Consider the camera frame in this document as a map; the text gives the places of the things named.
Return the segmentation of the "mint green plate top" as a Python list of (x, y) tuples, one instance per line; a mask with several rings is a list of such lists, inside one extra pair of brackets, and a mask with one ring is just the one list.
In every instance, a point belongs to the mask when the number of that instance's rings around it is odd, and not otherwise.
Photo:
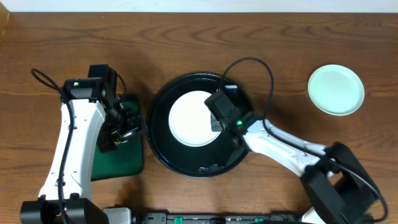
[(354, 113), (365, 97), (364, 85), (357, 74), (336, 64), (316, 69), (308, 80), (307, 91), (318, 109), (334, 116)]

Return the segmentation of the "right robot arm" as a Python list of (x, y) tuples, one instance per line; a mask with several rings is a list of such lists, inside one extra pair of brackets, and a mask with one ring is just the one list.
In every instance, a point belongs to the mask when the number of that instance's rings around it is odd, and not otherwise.
[(235, 86), (215, 92), (205, 104), (232, 141), (300, 178), (312, 206), (299, 223), (378, 223), (387, 218), (384, 197), (348, 146), (315, 144), (275, 127), (247, 107)]

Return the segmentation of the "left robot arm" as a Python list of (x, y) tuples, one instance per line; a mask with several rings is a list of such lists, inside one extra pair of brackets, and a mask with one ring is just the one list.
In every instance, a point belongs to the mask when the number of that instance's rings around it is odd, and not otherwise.
[(86, 78), (58, 86), (33, 68), (33, 77), (55, 90), (62, 103), (62, 123), (52, 165), (37, 200), (21, 205), (22, 223), (139, 223), (129, 207), (100, 209), (92, 201), (95, 153), (146, 133), (138, 109), (125, 107), (127, 94), (116, 93), (122, 77), (107, 64), (90, 65)]

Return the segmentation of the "pink white plate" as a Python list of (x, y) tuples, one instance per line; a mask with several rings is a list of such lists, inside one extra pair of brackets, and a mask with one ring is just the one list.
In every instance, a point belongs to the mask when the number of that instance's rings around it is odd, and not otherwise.
[(211, 113), (205, 100), (207, 91), (190, 91), (180, 96), (169, 111), (168, 124), (172, 136), (185, 146), (202, 147), (213, 142), (220, 131), (212, 131)]

